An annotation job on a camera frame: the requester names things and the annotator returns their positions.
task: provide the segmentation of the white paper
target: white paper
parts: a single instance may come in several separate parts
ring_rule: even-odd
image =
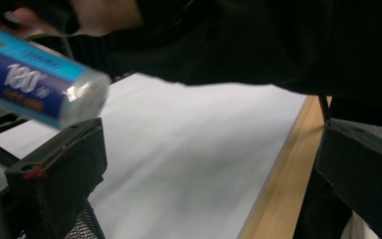
[[[106,238],[237,238],[305,96],[273,86],[184,87],[133,75],[101,114],[108,169],[90,197]],[[57,133],[0,134],[22,158]]]

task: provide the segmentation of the table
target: table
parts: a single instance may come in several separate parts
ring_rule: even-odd
[[[321,133],[315,104],[273,86],[187,88],[139,74],[112,85],[101,114],[108,169],[90,197],[104,235],[291,238],[313,162],[302,148]],[[0,145],[22,158],[57,132],[31,120]],[[284,214],[293,228],[276,236]]]

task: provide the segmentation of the plastic packaging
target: plastic packaging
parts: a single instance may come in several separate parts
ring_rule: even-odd
[[[97,117],[110,79],[0,31],[0,108],[56,128]]]

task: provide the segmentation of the wooden table edge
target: wooden table edge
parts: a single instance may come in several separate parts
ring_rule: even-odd
[[[318,98],[308,96],[239,238],[292,238],[323,125]]]

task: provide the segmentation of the hand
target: hand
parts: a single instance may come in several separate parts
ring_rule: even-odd
[[[134,29],[143,25],[135,0],[70,0],[70,3],[81,25],[75,35],[102,36],[112,31]],[[28,8],[22,7],[13,11],[8,18],[18,23],[20,28],[11,30],[0,23],[0,29],[21,38],[37,31],[54,36],[62,35]]]

